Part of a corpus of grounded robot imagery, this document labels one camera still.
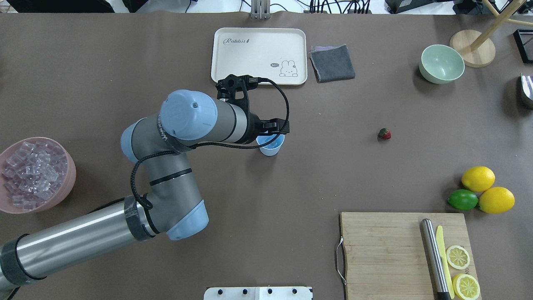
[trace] light green bowl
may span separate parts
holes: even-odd
[[[431,45],[422,52],[418,67],[429,82],[444,84],[461,77],[465,62],[455,49],[445,45]]]

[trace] wooden stick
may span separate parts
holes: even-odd
[[[517,0],[509,4],[509,6],[503,10],[503,12],[496,17],[496,20],[490,25],[489,29],[485,30],[475,41],[470,45],[471,51],[477,50],[481,44],[483,44],[490,35],[492,35],[496,29],[498,29],[503,22],[505,22],[517,9],[519,9],[526,0]]]
[[[496,9],[494,8],[494,6],[492,6],[492,4],[489,2],[489,0],[483,0],[483,4],[485,4],[485,6],[489,9],[489,11],[495,16],[499,16],[499,12],[496,11]],[[507,19],[505,20],[507,23],[512,23],[512,24],[518,24],[518,25],[523,25],[523,26],[531,26],[533,27],[533,23],[531,22],[526,22],[526,21],[520,21],[520,20],[513,20],[513,19]]]

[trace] green lime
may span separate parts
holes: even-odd
[[[456,190],[448,197],[448,203],[460,210],[470,210],[478,205],[478,202],[478,197],[469,190]]]

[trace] knife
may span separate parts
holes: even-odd
[[[451,286],[451,276],[450,269],[448,267],[448,259],[446,258],[446,248],[444,247],[444,234],[442,232],[442,226],[437,226],[437,233],[435,234],[437,238],[437,246],[439,247],[439,255],[442,260],[442,267],[444,268],[444,277],[446,277],[446,284],[448,285],[448,292],[450,293],[450,298],[455,298],[455,292]]]
[[[442,261],[439,256],[439,246],[433,231],[433,223],[430,219],[422,220],[422,230],[426,241],[427,253],[430,257],[431,270],[433,271],[433,278],[437,286],[437,298],[439,300],[451,300],[448,292],[448,284],[444,277],[444,270],[442,269]]]

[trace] gray cloth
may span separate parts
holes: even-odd
[[[346,80],[356,76],[346,45],[311,51],[311,62],[317,71],[318,82]]]

